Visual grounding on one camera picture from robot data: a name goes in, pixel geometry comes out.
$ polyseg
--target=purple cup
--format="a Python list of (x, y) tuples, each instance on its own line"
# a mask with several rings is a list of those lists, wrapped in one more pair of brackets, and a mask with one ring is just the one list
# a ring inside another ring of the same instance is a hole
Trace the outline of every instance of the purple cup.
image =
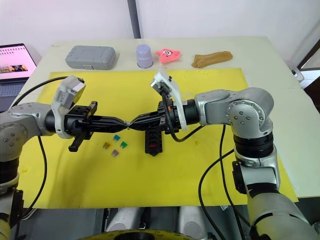
[(136, 60), (138, 66), (142, 69), (150, 68), (154, 64), (151, 48), (147, 44), (141, 44), (136, 47)]

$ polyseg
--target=black cable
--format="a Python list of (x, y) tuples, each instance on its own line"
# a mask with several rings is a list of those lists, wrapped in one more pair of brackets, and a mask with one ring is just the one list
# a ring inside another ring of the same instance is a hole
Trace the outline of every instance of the black cable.
[[(223, 145), (223, 140), (224, 140), (224, 136), (225, 136), (225, 131), (226, 131), (226, 125), (224, 124), (224, 125), (223, 125), (223, 129), (222, 129), (221, 140), (220, 140), (220, 148), (219, 148), (219, 156), (220, 156), (220, 157), (221, 157), (221, 155), (222, 155), (222, 145)], [(229, 195), (229, 192), (228, 192), (228, 188), (227, 188), (227, 184), (226, 184), (225, 170), (224, 170), (224, 165), (223, 165), (223, 161), (222, 161), (222, 160), (220, 161), (220, 164), (221, 164), (222, 181), (223, 181), (223, 187), (224, 187), (225, 195), (226, 195), (226, 197), (227, 197), (228, 200), (229, 200), (229, 203), (230, 203), (230, 205), (231, 205), (231, 207), (232, 207), (232, 209), (233, 209), (233, 212), (235, 212), (234, 215), (237, 214), (237, 215), (242, 219), (242, 221), (243, 221), (247, 226), (250, 227), (249, 221), (246, 219), (245, 216), (243, 216), (243, 215), (241, 214), (241, 212), (238, 211), (238, 209), (236, 208), (236, 206), (234, 205), (234, 203), (232, 202), (232, 200), (231, 200), (231, 198), (230, 198), (230, 195)]]
[(234, 150), (230, 150), (228, 151), (225, 155), (223, 155), (222, 157), (219, 157), (216, 161), (214, 161), (203, 173), (200, 182), (199, 182), (199, 186), (198, 186), (198, 196), (199, 196), (199, 201), (201, 204), (201, 208), (204, 212), (204, 215), (206, 216), (206, 218), (209, 220), (210, 224), (212, 225), (212, 227), (214, 228), (214, 230), (218, 233), (219, 237), (222, 240), (226, 240), (226, 238), (224, 237), (224, 235), (221, 233), (220, 229), (217, 227), (217, 225), (215, 224), (215, 222), (211, 219), (209, 213), (206, 210), (206, 207), (204, 205), (204, 201), (202, 200), (202, 194), (201, 194), (201, 187), (202, 187), (202, 183), (205, 179), (205, 176), (207, 175), (207, 173), (209, 172), (209, 170), (216, 165), (220, 160), (224, 159), (225, 157), (227, 157), (228, 155), (232, 154), (234, 152)]
[(40, 148), (41, 148), (41, 152), (42, 152), (42, 155), (43, 155), (43, 163), (44, 163), (44, 174), (43, 174), (43, 180), (42, 180), (42, 184), (41, 184), (41, 187), (38, 191), (38, 194), (36, 195), (35, 199), (33, 200), (33, 202), (31, 203), (31, 205), (29, 206), (29, 208), (24, 212), (24, 214), (21, 216), (21, 218), (24, 218), (25, 216), (27, 216), (33, 206), (35, 205), (35, 203), (37, 202), (38, 198), (40, 197), (41, 193), (42, 193), (42, 190), (44, 189), (44, 186), (46, 184), (46, 180), (47, 180), (47, 172), (48, 172), (48, 165), (47, 165), (47, 157), (46, 157), (46, 152), (45, 152), (45, 149), (44, 149), (44, 145), (42, 144), (42, 140), (41, 140), (41, 137), (38, 136), (38, 140), (39, 140), (39, 144), (40, 144)]
[[(54, 81), (58, 81), (58, 80), (62, 80), (62, 79), (65, 79), (66, 76), (59, 76), (59, 77), (55, 77), (55, 78), (52, 78), (52, 79), (49, 79), (47, 81), (44, 81), (32, 88), (30, 88), (28, 91), (26, 91), (25, 93), (23, 93), (15, 102), (14, 104), (12, 105), (12, 107), (18, 105), (22, 99), (24, 99), (28, 94), (30, 94), (31, 92), (33, 92), (34, 90), (42, 87), (43, 85), (46, 85), (46, 84), (49, 84), (49, 83), (52, 83)], [(45, 149), (44, 149), (44, 145), (42, 143), (42, 140), (41, 140), (41, 137), (38, 136), (38, 142), (39, 142), (39, 145), (40, 145), (40, 148), (41, 148), (41, 152), (42, 152), (42, 156), (43, 156), (43, 162), (44, 162), (44, 175), (43, 175), (43, 180), (42, 180), (42, 183), (41, 183), (41, 187), (35, 197), (35, 199), (33, 200), (33, 202), (31, 203), (31, 205), (29, 206), (29, 208), (22, 214), (22, 216), (20, 217), (21, 219), (25, 218), (32, 210), (33, 206), (36, 204), (38, 198), (40, 197), (41, 193), (42, 193), (42, 190), (44, 189), (44, 186), (46, 184), (46, 180), (47, 180), (47, 171), (48, 171), (48, 166), (47, 166), (47, 156), (46, 156), (46, 152), (45, 152)]]
[(181, 143), (181, 142), (187, 140), (193, 134), (195, 134), (197, 131), (199, 131), (200, 129), (202, 129), (204, 127), (204, 126), (200, 125), (196, 129), (194, 129), (193, 131), (188, 133), (186, 136), (184, 136), (183, 138), (177, 138), (177, 136), (175, 134), (174, 126), (172, 125), (172, 122), (170, 119), (170, 113), (169, 113), (168, 102), (167, 102), (167, 94), (165, 92), (162, 92), (161, 96), (162, 96), (162, 102), (163, 102), (163, 107), (164, 107), (165, 120), (166, 120), (166, 123), (168, 124), (170, 134), (176, 142)]
[(238, 215), (236, 207), (235, 207), (234, 203), (232, 202), (232, 200), (230, 198), (230, 195), (228, 193), (227, 184), (226, 184), (226, 176), (225, 176), (225, 171), (224, 171), (224, 164), (223, 164), (223, 161), (221, 159), (221, 157), (222, 157), (222, 146), (223, 146), (223, 143), (224, 143), (225, 132), (226, 132), (226, 125), (223, 124), (221, 140), (220, 140), (220, 146), (219, 146), (219, 157), (220, 157), (220, 166), (221, 166), (221, 173), (222, 173), (222, 182), (223, 182), (225, 195), (228, 198), (229, 203), (230, 203), (230, 205), (232, 207), (232, 210), (233, 210), (233, 213), (234, 213), (234, 217), (235, 217), (235, 220), (236, 220), (236, 224), (238, 225), (238, 228), (239, 228), (241, 239), (245, 240), (246, 238), (245, 238), (244, 230), (243, 230), (243, 228), (241, 226), (239, 215)]
[(43, 85), (46, 85), (46, 84), (48, 84), (48, 83), (51, 83), (51, 82), (54, 82), (54, 81), (57, 81), (57, 80), (65, 79), (65, 78), (66, 78), (66, 76), (55, 77), (55, 78), (49, 79), (49, 80), (47, 80), (47, 81), (44, 81), (44, 82), (42, 82), (42, 83), (40, 83), (40, 84), (38, 84), (38, 85), (30, 88), (28, 91), (26, 91), (24, 94), (22, 94), (22, 95), (14, 102), (14, 104), (12, 105), (12, 107), (18, 105), (18, 104), (20, 103), (20, 101), (25, 98), (25, 96), (27, 96), (29, 93), (33, 92), (34, 90), (42, 87)]

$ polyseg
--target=gray pole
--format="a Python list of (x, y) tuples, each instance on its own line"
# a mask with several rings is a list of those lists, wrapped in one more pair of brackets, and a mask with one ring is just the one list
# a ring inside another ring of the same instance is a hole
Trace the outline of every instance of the gray pole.
[(139, 28), (136, 0), (127, 0), (127, 2), (128, 2), (129, 13), (130, 13), (133, 36), (135, 39), (140, 39), (141, 34), (140, 34), (140, 28)]

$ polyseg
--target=laptop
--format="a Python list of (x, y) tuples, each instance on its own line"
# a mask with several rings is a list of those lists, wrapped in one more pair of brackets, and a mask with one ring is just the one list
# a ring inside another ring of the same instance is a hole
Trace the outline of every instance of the laptop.
[(35, 69), (23, 43), (0, 46), (0, 113), (9, 109)]

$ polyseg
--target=laptop keyboard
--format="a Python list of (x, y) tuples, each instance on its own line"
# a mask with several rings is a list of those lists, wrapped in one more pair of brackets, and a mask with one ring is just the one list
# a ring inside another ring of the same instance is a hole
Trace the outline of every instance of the laptop keyboard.
[(0, 85), (0, 97), (17, 96), (25, 84), (2, 84)]

